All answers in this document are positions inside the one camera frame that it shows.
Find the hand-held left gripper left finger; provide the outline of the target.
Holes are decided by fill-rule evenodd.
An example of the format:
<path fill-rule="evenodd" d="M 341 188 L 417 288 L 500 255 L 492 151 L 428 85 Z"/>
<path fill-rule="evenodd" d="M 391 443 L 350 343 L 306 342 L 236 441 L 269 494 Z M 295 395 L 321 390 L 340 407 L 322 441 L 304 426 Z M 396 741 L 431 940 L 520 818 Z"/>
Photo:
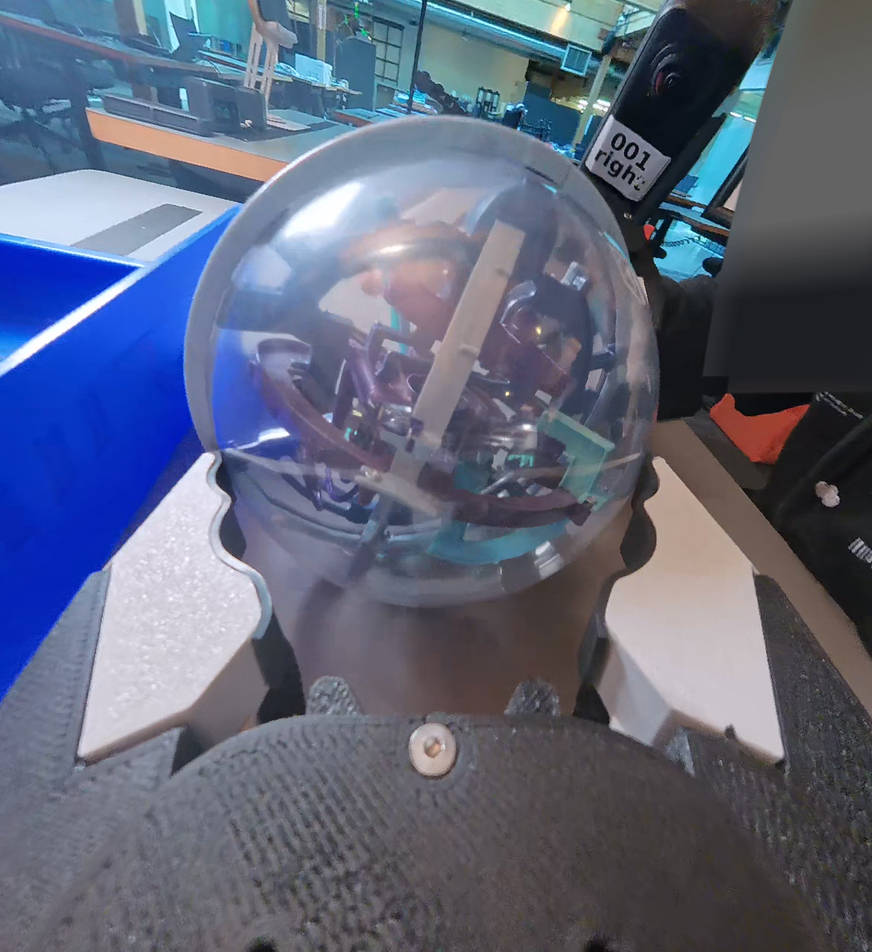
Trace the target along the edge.
<path fill-rule="evenodd" d="M 255 644 L 273 604 L 261 574 L 222 541 L 232 501 L 221 463 L 202 455 L 109 562 L 78 744 L 88 763 L 174 728 L 219 744 L 265 698 Z"/>

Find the long wooden table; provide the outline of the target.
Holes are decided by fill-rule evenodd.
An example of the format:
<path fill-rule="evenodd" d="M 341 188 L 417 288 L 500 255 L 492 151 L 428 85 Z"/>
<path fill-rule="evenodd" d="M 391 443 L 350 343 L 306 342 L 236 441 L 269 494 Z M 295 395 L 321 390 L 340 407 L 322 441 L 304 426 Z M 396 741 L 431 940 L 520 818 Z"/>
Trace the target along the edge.
<path fill-rule="evenodd" d="M 316 131 L 243 141 L 219 133 L 211 137 L 192 135 L 116 116 L 94 107 L 88 107 L 85 113 L 94 138 L 102 144 L 257 183 L 269 181 L 313 149 L 355 131 L 351 125 L 331 123 L 328 128 Z"/>

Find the orange fabric piece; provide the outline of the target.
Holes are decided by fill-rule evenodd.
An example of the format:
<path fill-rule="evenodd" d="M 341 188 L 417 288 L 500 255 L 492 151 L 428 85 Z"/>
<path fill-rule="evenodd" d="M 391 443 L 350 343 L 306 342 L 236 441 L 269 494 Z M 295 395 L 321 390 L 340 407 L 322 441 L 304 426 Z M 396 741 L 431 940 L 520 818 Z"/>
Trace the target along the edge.
<path fill-rule="evenodd" d="M 733 395 L 724 395 L 709 410 L 716 426 L 757 465 L 773 466 L 792 433 L 809 410 L 809 404 L 781 411 L 745 415 Z"/>

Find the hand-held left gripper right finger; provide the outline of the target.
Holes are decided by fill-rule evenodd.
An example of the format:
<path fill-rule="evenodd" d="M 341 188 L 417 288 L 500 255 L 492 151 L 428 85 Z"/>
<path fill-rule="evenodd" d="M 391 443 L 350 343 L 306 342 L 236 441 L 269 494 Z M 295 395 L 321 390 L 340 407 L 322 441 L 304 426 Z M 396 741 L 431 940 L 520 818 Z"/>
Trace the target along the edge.
<path fill-rule="evenodd" d="M 646 564 L 614 583 L 597 690 L 610 727 L 661 748 L 679 728 L 785 756 L 751 562 L 664 459 Z"/>

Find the clear plastic maze ball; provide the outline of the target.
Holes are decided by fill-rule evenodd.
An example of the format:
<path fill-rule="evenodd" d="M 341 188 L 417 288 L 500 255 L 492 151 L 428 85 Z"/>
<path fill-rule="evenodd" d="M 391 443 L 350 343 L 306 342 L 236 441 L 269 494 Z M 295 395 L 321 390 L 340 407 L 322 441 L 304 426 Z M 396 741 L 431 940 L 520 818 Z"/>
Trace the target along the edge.
<path fill-rule="evenodd" d="M 627 505 L 656 333 L 615 214 L 502 125 L 369 125 L 238 211 L 192 299 L 186 396 L 254 530 L 384 603 L 503 598 Z"/>

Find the blue plastic bin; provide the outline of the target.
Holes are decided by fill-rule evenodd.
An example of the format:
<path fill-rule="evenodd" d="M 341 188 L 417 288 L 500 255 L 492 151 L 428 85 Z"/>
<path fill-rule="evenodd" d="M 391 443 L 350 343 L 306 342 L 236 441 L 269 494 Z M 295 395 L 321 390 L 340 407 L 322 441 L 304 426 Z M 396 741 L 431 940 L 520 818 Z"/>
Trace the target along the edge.
<path fill-rule="evenodd" d="M 152 263 L 0 234 L 0 704 L 191 431 L 187 316 L 236 214 Z"/>

